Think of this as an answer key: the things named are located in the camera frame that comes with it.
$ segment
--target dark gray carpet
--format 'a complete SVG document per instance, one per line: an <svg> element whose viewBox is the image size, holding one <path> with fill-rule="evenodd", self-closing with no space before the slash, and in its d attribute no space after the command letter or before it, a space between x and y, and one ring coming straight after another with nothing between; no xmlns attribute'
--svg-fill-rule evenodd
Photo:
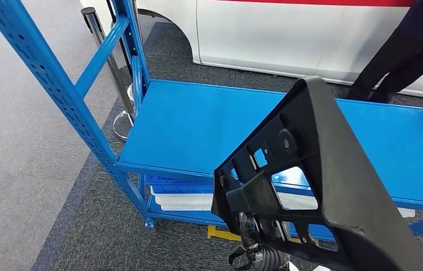
<svg viewBox="0 0 423 271"><path fill-rule="evenodd" d="M157 23L145 49L154 78L275 91L287 91L295 81L195 65L185 36L171 24ZM337 97L346 92L346 87L330 86ZM423 106L423 99L403 95L397 95L393 102ZM104 126L117 151L122 143L112 136L110 120L120 110L116 102ZM227 256L237 243L207 239L202 225L158 220L155 229L146 229L142 217L102 167L90 161L86 165L84 172L91 174L77 180L34 270L232 270ZM419 240L423 246L423 236ZM294 262L300 270L314 267L301 260Z"/></svg>

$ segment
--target blue metal shelf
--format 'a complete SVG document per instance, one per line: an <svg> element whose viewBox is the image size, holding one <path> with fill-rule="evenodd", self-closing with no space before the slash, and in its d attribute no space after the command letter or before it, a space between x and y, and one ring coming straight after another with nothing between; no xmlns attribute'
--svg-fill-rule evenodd
<svg viewBox="0 0 423 271"><path fill-rule="evenodd" d="M131 172L211 183L213 170L283 95L152 80L117 165ZM396 205L423 210L423 108L342 99L337 103ZM307 184L283 182L276 189L312 196Z"/></svg>
<svg viewBox="0 0 423 271"><path fill-rule="evenodd" d="M139 175L140 187L136 187L127 173L210 181L213 169L283 94L151 80L131 1L111 2L117 21L75 85L19 0L0 0L0 31L147 226L153 226L154 218L223 225L210 212L163 212L153 197L146 202L143 176ZM118 158L83 98L120 38L133 66L140 113ZM337 102L394 201L423 209L423 108ZM309 193L296 183L282 182L277 185L281 189ZM411 227L423 233L423 221ZM315 235L327 239L318 231Z"/></svg>

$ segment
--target black trousers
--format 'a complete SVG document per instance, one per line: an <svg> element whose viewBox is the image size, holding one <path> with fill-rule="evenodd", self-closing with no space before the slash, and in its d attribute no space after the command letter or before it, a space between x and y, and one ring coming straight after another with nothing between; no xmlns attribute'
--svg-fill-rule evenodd
<svg viewBox="0 0 423 271"><path fill-rule="evenodd" d="M389 73L374 94L374 86ZM352 85L349 99L389 103L391 97L423 75L423 41L394 32Z"/></svg>

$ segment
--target shoe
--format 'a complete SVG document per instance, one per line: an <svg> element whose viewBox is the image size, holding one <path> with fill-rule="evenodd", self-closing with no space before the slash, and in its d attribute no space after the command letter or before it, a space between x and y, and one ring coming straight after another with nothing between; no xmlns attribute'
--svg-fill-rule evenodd
<svg viewBox="0 0 423 271"><path fill-rule="evenodd" d="M351 92L348 93L348 95L345 97L345 99L347 99L347 100L363 100L363 101L368 100L367 97L366 98L359 97L359 96L354 95Z"/></svg>
<svg viewBox="0 0 423 271"><path fill-rule="evenodd" d="M390 93L381 93L375 91L374 94L368 99L369 102L373 103L390 103L393 97Z"/></svg>

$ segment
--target red stripe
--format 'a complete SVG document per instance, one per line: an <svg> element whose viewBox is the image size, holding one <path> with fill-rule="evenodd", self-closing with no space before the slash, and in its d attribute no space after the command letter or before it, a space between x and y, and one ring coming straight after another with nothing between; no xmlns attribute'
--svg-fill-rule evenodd
<svg viewBox="0 0 423 271"><path fill-rule="evenodd" d="M410 7L415 0L225 0L279 4L308 4L328 6Z"/></svg>

